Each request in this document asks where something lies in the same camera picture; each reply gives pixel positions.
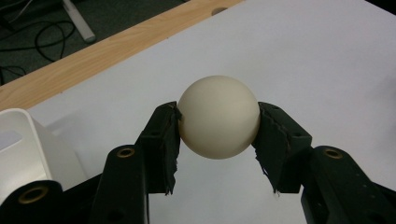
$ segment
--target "white ball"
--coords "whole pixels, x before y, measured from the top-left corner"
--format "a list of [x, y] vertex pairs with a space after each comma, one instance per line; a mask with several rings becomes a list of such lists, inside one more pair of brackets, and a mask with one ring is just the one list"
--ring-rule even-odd
[[177, 108], [179, 132], [195, 153], [227, 159], [245, 150], [256, 137], [260, 109], [250, 89], [225, 76], [204, 77], [190, 85]]

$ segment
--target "gray carpet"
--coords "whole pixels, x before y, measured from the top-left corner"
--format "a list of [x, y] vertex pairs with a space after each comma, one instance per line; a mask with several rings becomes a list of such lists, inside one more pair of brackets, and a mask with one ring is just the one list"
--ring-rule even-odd
[[[96, 41], [99, 41], [184, 2], [183, 0], [76, 0], [74, 3], [95, 33]], [[4, 18], [11, 20], [18, 12], [17, 10], [15, 13], [8, 13]], [[49, 25], [45, 21], [70, 21], [61, 1], [34, 0], [11, 25], [15, 30], [19, 30], [29, 24], [38, 23], [9, 38], [4, 39], [12, 33], [4, 27], [0, 27], [0, 66], [2, 67], [4, 82], [7, 83], [18, 78], [12, 72], [22, 74], [19, 67], [23, 68], [26, 73], [31, 73], [51, 63], [40, 55], [37, 49], [5, 51], [6, 49], [34, 47], [35, 37], [39, 31]], [[72, 31], [72, 25], [69, 23], [58, 23], [58, 26], [62, 28], [65, 35]], [[41, 46], [63, 39], [59, 27], [51, 26], [45, 30], [37, 39], [38, 45]], [[48, 58], [56, 61], [61, 58], [62, 45], [61, 42], [55, 46], [41, 48], [41, 50]], [[88, 46], [89, 44], [83, 41], [78, 30], [76, 30], [65, 40], [63, 57]]]

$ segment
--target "table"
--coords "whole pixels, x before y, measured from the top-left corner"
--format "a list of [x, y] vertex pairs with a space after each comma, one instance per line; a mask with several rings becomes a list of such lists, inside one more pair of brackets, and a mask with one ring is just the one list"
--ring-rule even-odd
[[0, 110], [30, 108], [242, 0], [194, 0], [0, 86]]
[[[94, 176], [108, 151], [134, 143], [157, 105], [178, 100], [200, 77], [227, 75], [287, 111], [313, 135], [313, 147], [345, 150], [373, 181], [396, 189], [393, 15], [364, 1], [247, 0], [173, 34], [161, 42], [153, 34], [157, 44], [124, 61], [117, 54], [134, 50], [124, 45], [127, 34], [99, 43], [117, 50], [95, 65], [83, 53], [65, 58], [76, 68], [52, 67], [66, 74], [64, 88], [37, 97], [36, 105], [21, 99], [21, 106], [74, 148]], [[101, 66], [106, 61], [115, 65]], [[79, 72], [84, 66], [87, 76]], [[51, 81], [37, 83], [49, 88]], [[174, 195], [150, 195], [151, 223], [304, 223], [300, 195], [273, 194], [252, 147], [212, 161], [182, 144], [176, 180]]]

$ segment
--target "white container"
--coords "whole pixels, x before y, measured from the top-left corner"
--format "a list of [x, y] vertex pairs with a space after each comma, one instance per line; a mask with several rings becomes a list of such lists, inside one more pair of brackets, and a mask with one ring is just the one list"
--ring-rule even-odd
[[87, 177], [75, 152], [23, 109], [0, 112], [0, 203], [15, 189], [51, 179], [64, 190]]

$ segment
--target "wooden surface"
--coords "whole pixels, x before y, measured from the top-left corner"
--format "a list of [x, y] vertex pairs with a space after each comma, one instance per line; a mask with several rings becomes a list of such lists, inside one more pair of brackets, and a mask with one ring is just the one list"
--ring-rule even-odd
[[0, 110], [30, 108], [242, 0], [191, 0], [0, 87]]

